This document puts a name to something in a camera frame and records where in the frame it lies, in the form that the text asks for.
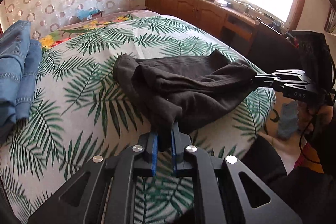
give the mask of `blue jeans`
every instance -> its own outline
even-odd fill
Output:
[[[0,38],[0,144],[19,119],[29,117],[41,44],[30,39],[28,21],[19,20]]]

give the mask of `leaf-patterned bed sheet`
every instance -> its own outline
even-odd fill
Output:
[[[94,155],[117,155],[150,130],[112,77],[119,54],[158,58],[215,49],[231,61],[244,59],[189,23],[155,16],[94,29],[45,51],[30,118],[16,125],[0,150],[1,178],[18,218],[26,223]],[[193,132],[192,142],[211,155],[241,158],[274,102],[272,90],[258,88],[234,111]],[[170,222],[192,205],[191,179],[173,177],[170,151],[160,153],[157,176],[138,178],[135,223]]]

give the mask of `silver bolt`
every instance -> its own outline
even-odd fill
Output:
[[[93,157],[92,161],[95,162],[95,163],[98,163],[98,162],[102,162],[103,159],[104,159],[104,158],[103,158],[102,156],[100,156],[100,155],[95,155],[95,156]]]
[[[193,152],[196,152],[196,151],[197,151],[197,147],[194,146],[194,145],[188,145],[188,146],[186,147],[186,150],[187,150],[188,152],[190,152],[190,153],[193,153]]]
[[[235,164],[237,162],[237,158],[235,156],[229,155],[226,157],[226,161],[230,164]]]
[[[134,145],[133,147],[132,147],[132,150],[134,151],[134,152],[140,152],[140,151],[142,151],[143,150],[143,147],[141,146],[141,145]]]

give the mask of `cabinet door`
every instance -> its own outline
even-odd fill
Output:
[[[160,0],[159,14],[176,16],[176,0]]]
[[[195,25],[195,10],[197,0],[177,0],[176,17]]]
[[[200,0],[196,10],[197,27],[214,37],[221,36],[226,11],[221,7]]]
[[[146,0],[146,9],[157,12],[159,9],[159,0]]]

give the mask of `person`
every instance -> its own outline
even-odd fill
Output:
[[[309,124],[315,109],[298,102],[298,127],[302,132],[314,129]],[[242,162],[266,183],[302,219],[303,224],[336,223],[336,114],[332,106],[322,106],[322,132],[309,142],[320,159],[324,174],[307,167],[295,167],[288,175],[281,158],[263,137],[259,136]],[[193,224],[194,209],[174,224]]]

